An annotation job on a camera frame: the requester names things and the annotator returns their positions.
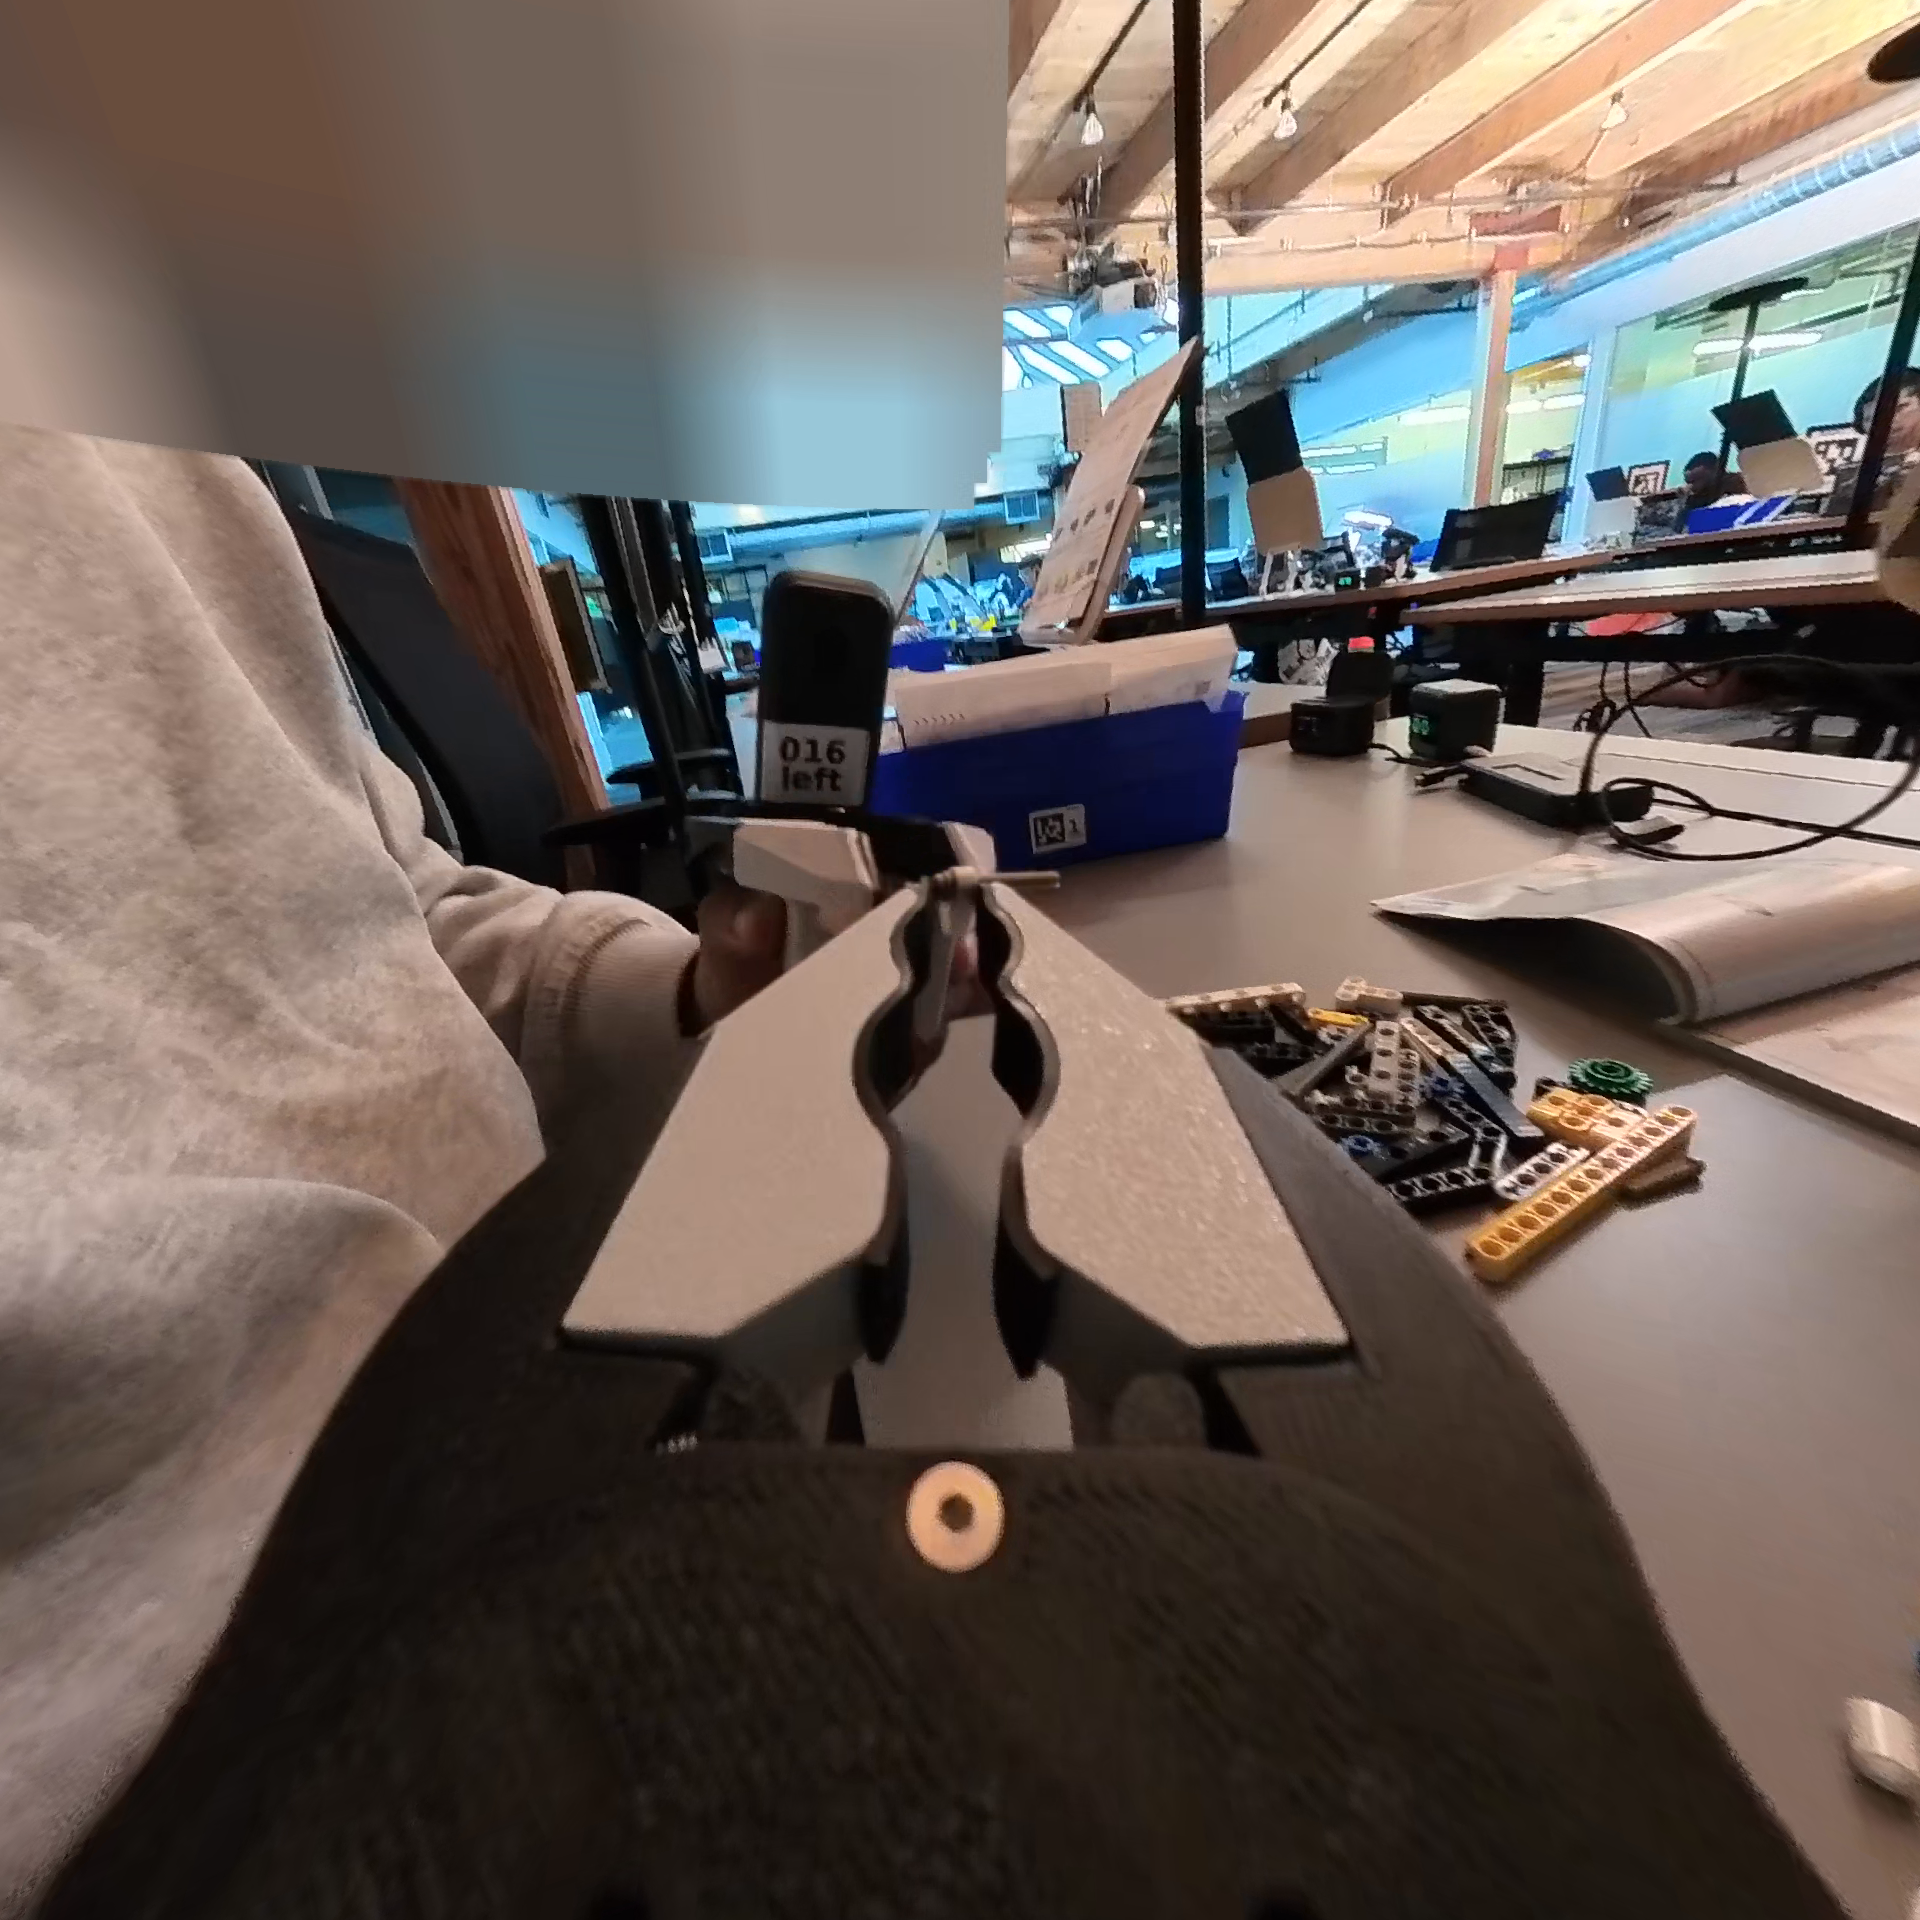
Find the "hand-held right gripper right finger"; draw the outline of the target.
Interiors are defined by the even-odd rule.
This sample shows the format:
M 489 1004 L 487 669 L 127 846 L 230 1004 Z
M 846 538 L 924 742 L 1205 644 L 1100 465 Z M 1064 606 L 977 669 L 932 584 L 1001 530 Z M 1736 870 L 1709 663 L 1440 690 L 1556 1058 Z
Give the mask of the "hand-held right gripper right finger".
M 1225 1374 L 1343 1368 L 1353 1335 L 1233 1105 L 1263 1082 L 1024 895 L 982 895 L 980 976 L 1019 1112 L 991 1308 L 1072 1433 L 1109 1433 L 1137 1380 L 1207 1400 Z

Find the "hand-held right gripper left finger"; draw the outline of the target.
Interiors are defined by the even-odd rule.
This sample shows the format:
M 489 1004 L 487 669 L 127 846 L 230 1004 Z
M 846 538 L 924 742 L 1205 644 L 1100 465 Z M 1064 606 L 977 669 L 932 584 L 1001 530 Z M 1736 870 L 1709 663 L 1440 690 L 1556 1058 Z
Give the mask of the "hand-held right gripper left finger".
M 720 1021 L 563 1314 L 568 1346 L 768 1382 L 807 1440 L 905 1319 L 907 886 Z

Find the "small tan T-shaped pin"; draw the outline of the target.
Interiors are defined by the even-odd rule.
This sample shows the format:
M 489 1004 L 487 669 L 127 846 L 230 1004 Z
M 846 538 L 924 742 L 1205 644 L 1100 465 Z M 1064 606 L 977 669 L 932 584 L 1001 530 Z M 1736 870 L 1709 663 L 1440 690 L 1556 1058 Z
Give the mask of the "small tan T-shaped pin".
M 915 956 L 911 1036 L 920 1049 L 936 1050 L 953 1005 L 968 996 L 975 966 L 975 882 L 960 870 L 928 880 L 915 921 Z

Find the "person's left forearm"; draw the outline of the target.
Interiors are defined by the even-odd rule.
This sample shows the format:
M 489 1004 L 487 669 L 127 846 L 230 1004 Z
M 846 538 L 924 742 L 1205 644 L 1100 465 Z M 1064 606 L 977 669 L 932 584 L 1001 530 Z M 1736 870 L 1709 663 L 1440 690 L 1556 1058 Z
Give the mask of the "person's left forearm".
M 589 1112 L 657 1121 L 696 1042 L 680 991 L 694 941 L 633 897 L 559 894 L 467 866 L 423 830 L 393 830 L 425 933 L 510 1050 L 543 1129 Z

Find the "pile of large lego beams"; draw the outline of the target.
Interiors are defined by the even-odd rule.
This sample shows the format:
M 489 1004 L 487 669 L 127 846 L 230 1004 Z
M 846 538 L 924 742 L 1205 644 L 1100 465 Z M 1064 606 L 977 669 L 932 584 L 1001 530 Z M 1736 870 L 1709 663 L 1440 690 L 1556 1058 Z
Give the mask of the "pile of large lego beams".
M 1165 1008 L 1260 1072 L 1398 1212 L 1486 1214 L 1463 1262 L 1488 1286 L 1703 1172 L 1695 1114 L 1655 1105 L 1629 1062 L 1581 1058 L 1524 1088 L 1501 999 L 1348 976 L 1326 1004 L 1263 983 L 1168 996 Z

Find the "person's left hand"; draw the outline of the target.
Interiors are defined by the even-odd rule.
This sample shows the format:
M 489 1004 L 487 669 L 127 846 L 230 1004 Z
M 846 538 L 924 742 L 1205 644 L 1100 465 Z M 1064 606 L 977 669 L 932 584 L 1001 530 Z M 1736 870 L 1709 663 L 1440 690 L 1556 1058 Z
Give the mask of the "person's left hand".
M 679 978 L 679 1031 L 699 1038 L 783 972 L 785 902 L 720 880 L 694 912 L 694 952 Z

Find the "blue plastic bin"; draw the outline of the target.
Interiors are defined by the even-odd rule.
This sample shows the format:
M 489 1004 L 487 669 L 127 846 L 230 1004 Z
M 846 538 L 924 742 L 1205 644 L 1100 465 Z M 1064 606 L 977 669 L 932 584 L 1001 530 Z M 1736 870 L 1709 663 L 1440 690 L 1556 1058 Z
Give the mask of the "blue plastic bin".
M 1244 690 L 877 758 L 875 812 L 971 824 L 1004 869 L 1187 847 L 1229 828 Z

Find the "white paper packaging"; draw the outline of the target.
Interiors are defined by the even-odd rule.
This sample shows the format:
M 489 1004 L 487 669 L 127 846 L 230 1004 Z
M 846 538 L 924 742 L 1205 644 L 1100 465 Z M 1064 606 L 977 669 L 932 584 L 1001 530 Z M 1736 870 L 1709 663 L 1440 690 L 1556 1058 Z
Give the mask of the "white paper packaging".
M 897 669 L 881 705 L 879 751 L 1177 704 L 1216 709 L 1231 687 L 1237 657 L 1231 629 L 1211 626 L 1072 644 L 944 671 Z

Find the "leaning paper sign board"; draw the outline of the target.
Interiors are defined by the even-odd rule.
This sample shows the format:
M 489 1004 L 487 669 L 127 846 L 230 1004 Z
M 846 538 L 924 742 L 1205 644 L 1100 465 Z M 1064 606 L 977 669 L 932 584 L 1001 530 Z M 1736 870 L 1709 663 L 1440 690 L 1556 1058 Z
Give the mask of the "leaning paper sign board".
M 1100 418 L 1078 454 L 1037 584 L 1021 613 L 1021 647 L 1083 644 L 1097 636 L 1144 505 L 1136 468 L 1187 375 L 1203 358 L 1203 340 L 1183 340 Z

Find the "black office chair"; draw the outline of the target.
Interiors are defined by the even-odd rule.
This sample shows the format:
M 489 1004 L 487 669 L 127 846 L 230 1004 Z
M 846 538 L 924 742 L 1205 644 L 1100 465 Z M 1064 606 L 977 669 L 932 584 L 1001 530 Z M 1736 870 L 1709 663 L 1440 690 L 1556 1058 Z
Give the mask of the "black office chair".
M 680 502 L 265 463 L 431 834 L 687 919 L 685 815 L 741 791 Z

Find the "black cube device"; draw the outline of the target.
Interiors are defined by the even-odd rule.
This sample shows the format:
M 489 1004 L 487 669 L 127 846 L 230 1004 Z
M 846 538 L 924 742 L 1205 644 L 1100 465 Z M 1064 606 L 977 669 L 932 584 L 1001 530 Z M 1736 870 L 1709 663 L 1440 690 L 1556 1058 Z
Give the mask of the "black cube device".
M 1292 698 L 1287 745 L 1318 758 L 1363 757 L 1389 705 L 1391 657 L 1379 648 L 1345 648 L 1329 657 L 1326 679 Z
M 1407 694 L 1407 753 L 1429 766 L 1452 766 L 1496 745 L 1504 690 L 1471 679 L 1425 681 Z

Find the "wooden office desk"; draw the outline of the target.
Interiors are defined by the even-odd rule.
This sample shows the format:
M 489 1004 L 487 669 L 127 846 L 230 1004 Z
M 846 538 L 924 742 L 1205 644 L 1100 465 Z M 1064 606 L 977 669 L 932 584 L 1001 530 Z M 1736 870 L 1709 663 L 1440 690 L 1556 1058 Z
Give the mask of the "wooden office desk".
M 1734 559 L 1768 559 L 1788 552 L 1853 550 L 1872 543 L 1878 520 L 1868 517 L 1861 538 L 1848 537 L 1848 520 L 1843 514 L 1793 514 L 1793 517 L 1744 517 L 1727 525 L 1711 525 L 1705 532 L 1668 535 L 1638 543 L 1595 546 L 1593 550 L 1543 552 L 1535 559 L 1491 562 L 1431 574 L 1414 566 L 1407 574 L 1389 574 L 1383 566 L 1345 568 L 1334 583 L 1310 583 L 1299 586 L 1261 584 L 1253 591 L 1211 597 L 1203 621 L 1268 620 L 1292 621 L 1320 616 L 1320 608 L 1384 608 L 1388 604 L 1414 608 L 1452 604 L 1459 599 L 1507 591 L 1533 584 L 1551 584 L 1584 570 L 1607 568 L 1659 568 L 1683 565 L 1720 565 Z

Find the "black vertical pole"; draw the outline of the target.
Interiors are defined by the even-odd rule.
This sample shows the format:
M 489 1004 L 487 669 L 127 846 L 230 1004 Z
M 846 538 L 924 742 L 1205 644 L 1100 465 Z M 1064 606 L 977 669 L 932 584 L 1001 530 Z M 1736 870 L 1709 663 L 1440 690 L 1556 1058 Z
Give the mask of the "black vertical pole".
M 1173 2 L 1173 232 L 1179 302 L 1179 340 L 1187 349 L 1179 385 L 1182 480 L 1182 623 L 1207 621 L 1207 423 L 1205 423 L 1205 126 L 1207 126 L 1207 28 L 1199 2 Z

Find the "black power brick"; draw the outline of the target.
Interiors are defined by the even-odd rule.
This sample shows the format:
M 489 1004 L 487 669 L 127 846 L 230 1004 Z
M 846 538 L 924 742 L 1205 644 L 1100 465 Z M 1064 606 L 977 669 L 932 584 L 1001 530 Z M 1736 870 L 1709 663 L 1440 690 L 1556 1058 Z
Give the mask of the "black power brick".
M 1475 758 L 1459 791 L 1529 824 L 1551 832 L 1595 832 L 1605 823 L 1599 796 L 1581 772 L 1556 758 Z

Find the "instruction booklet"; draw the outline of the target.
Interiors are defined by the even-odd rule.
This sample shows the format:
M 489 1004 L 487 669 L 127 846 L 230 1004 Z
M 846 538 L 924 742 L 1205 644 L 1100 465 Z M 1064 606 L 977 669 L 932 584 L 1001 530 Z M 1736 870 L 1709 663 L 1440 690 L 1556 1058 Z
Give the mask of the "instruction booklet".
M 1814 847 L 1688 866 L 1564 852 L 1373 901 L 1541 960 L 1727 1072 L 1918 1137 L 1918 869 Z

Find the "black computer monitor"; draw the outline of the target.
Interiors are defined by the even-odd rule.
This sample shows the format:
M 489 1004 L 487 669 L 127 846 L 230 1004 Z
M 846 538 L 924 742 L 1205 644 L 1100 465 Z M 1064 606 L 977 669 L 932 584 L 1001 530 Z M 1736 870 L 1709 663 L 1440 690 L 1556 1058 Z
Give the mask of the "black computer monitor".
M 1551 488 L 1507 502 L 1449 510 L 1433 543 L 1429 574 L 1537 559 L 1551 538 L 1564 497 L 1564 488 Z

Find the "dark office desk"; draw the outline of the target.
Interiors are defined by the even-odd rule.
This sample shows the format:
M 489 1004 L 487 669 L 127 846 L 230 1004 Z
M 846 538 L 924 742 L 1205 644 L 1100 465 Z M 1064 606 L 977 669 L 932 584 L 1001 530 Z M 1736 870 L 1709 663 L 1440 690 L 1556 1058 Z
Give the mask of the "dark office desk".
M 1915 613 L 1888 597 L 1870 549 L 1597 568 L 1529 590 L 1424 600 L 1407 623 L 1456 631 L 1463 661 L 1494 669 L 1515 727 L 1537 724 L 1553 663 L 1809 656 L 1909 671 L 1918 661 Z

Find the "small white object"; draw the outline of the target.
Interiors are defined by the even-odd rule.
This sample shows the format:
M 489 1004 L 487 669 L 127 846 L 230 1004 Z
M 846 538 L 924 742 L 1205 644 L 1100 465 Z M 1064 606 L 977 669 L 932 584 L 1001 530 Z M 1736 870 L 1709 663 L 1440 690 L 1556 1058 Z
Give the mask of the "small white object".
M 1870 1696 L 1848 1696 L 1840 1710 L 1844 1757 L 1861 1785 L 1918 1807 L 1918 1726 L 1909 1714 Z

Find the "wooden door frame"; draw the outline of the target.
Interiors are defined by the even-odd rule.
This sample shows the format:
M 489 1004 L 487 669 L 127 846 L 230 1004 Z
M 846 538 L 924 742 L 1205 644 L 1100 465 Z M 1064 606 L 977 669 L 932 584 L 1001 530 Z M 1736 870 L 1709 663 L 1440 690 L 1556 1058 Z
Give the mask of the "wooden door frame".
M 401 720 L 464 854 L 584 894 L 593 847 L 552 834 L 596 824 L 608 785 L 515 493 L 413 474 L 393 486 L 455 631 L 423 671 L 431 687 L 401 697 Z

